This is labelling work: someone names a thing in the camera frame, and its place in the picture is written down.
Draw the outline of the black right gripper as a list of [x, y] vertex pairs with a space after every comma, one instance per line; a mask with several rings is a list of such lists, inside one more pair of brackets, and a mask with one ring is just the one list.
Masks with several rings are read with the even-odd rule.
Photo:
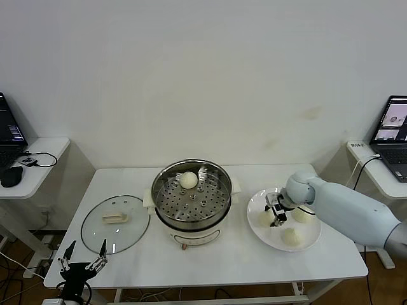
[[[272, 220], [270, 227], [279, 227], [285, 223], [287, 219], [287, 209], [283, 206], [284, 202], [284, 197], [281, 194], [278, 194], [275, 198], [275, 201], [272, 205], [272, 210], [275, 214], [274, 220]], [[271, 206], [266, 205], [265, 206], [265, 211], [269, 211], [271, 209]]]

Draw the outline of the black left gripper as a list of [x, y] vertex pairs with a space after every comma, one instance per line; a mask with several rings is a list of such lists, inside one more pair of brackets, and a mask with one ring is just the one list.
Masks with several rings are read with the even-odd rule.
[[63, 256], [58, 258], [60, 275], [65, 281], [62, 296], [82, 295], [86, 281], [95, 277], [95, 271], [100, 271], [107, 264], [106, 243], [107, 240], [104, 239], [98, 258], [91, 264], [89, 262], [69, 263], [74, 252], [76, 240], [66, 248]]

